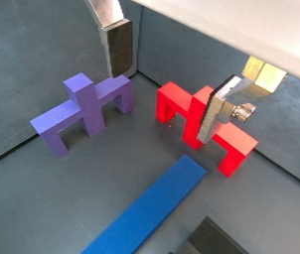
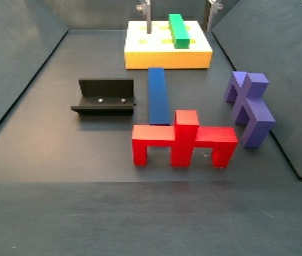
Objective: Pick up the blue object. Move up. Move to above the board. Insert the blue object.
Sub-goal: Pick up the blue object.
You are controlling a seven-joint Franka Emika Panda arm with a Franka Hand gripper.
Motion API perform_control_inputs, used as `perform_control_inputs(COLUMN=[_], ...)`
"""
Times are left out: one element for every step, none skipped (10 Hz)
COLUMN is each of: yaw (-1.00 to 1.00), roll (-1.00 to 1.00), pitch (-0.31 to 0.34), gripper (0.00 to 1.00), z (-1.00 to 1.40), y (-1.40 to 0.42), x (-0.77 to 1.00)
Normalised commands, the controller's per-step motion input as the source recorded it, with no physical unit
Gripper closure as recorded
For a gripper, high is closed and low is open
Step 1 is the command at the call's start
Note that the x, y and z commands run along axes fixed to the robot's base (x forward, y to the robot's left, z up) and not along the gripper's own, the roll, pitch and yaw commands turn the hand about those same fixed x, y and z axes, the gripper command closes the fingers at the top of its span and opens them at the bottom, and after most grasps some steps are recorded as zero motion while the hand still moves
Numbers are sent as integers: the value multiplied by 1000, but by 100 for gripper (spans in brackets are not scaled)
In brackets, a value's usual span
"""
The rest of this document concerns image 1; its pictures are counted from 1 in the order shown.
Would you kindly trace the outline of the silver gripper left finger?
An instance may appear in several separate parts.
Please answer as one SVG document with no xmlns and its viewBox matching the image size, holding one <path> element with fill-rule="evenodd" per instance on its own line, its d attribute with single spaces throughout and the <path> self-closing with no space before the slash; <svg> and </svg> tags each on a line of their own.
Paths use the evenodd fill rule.
<svg viewBox="0 0 300 254">
<path fill-rule="evenodd" d="M 117 77 L 132 67 L 132 22 L 124 18 L 119 0 L 84 0 L 99 28 L 107 70 Z"/>
</svg>

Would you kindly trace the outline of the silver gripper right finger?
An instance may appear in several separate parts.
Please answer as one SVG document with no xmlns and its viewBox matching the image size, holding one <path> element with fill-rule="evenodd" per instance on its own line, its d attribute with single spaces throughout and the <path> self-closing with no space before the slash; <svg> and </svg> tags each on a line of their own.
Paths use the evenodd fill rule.
<svg viewBox="0 0 300 254">
<path fill-rule="evenodd" d="M 211 92 L 204 116 L 200 122 L 198 140 L 206 144 L 231 119 L 245 122 L 254 112 L 251 101 L 270 95 L 286 77 L 286 71 L 249 57 L 242 69 L 242 77 L 234 74 Z"/>
</svg>

